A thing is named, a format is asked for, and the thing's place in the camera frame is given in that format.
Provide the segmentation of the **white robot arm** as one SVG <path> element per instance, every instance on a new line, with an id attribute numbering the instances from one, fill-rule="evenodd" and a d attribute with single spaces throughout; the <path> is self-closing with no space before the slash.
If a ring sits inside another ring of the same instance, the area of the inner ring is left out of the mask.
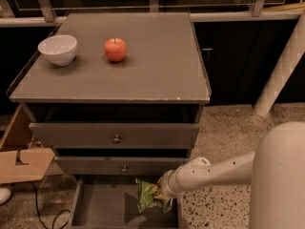
<path id="1" fill-rule="evenodd" d="M 197 157 L 160 180 L 177 198 L 212 185 L 250 185 L 249 229 L 305 229 L 305 123 L 273 127 L 253 152 L 211 164 Z"/>

